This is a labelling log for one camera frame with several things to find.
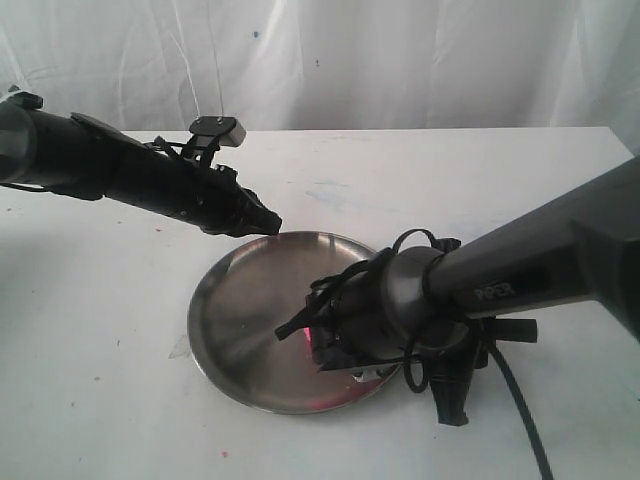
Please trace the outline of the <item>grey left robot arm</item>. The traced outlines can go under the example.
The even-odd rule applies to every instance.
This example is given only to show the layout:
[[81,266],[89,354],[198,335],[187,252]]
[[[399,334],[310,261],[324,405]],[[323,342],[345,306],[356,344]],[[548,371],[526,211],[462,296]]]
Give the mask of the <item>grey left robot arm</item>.
[[215,164],[223,147],[242,144],[234,117],[202,116],[185,143],[141,142],[87,115],[46,113],[24,91],[1,102],[1,184],[96,201],[109,198],[194,225],[211,235],[276,235],[282,220],[231,167]]

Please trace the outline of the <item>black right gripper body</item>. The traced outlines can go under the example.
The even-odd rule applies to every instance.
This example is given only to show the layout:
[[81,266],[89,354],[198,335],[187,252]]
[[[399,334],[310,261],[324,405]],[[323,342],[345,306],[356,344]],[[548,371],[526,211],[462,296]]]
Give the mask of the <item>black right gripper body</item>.
[[347,269],[312,282],[304,307],[275,329],[276,338],[309,327],[312,361],[321,372],[399,366],[400,339],[386,318],[381,280],[381,270]]

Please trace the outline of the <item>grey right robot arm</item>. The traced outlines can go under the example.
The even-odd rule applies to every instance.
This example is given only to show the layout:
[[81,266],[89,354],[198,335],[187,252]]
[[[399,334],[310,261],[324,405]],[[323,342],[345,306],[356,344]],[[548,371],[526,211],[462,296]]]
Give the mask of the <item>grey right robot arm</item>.
[[495,339],[535,342],[521,313],[596,301],[639,332],[639,163],[629,160],[470,243],[395,243],[314,281],[275,335],[305,330],[325,371],[448,361]]

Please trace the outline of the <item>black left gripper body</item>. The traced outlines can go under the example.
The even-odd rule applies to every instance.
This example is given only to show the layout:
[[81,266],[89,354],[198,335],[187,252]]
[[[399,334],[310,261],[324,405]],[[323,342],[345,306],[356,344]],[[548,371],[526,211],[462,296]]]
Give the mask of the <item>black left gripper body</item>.
[[246,235],[248,196],[227,166],[202,169],[149,149],[128,151],[114,173],[114,199],[199,227]]

